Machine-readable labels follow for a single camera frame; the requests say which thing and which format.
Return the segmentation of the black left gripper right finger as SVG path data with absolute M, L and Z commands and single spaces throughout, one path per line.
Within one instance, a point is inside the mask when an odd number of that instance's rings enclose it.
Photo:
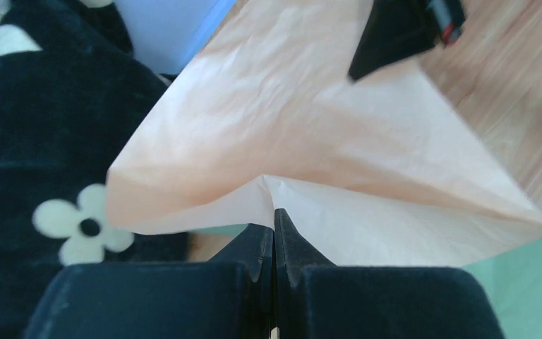
M 484 289 L 448 267 L 338 266 L 275 211 L 281 338 L 502 338 Z

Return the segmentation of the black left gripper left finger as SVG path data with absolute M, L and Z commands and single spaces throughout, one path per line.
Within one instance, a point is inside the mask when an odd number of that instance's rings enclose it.
M 248 225 L 205 262 L 69 266 L 26 338 L 267 338 L 273 231 Z

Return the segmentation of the green and peach wrapping paper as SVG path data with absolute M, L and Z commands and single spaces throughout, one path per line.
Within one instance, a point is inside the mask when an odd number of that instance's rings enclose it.
M 370 1 L 248 1 L 113 161 L 107 217 L 271 227 L 346 266 L 463 267 L 542 338 L 542 1 L 468 1 L 450 50 L 353 83 Z

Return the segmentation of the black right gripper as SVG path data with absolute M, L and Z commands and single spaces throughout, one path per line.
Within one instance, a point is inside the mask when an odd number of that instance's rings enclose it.
M 359 81 L 385 66 L 433 49 L 437 32 L 432 18 L 444 47 L 462 36 L 466 14 L 461 0 L 374 1 L 348 70 L 350 79 Z

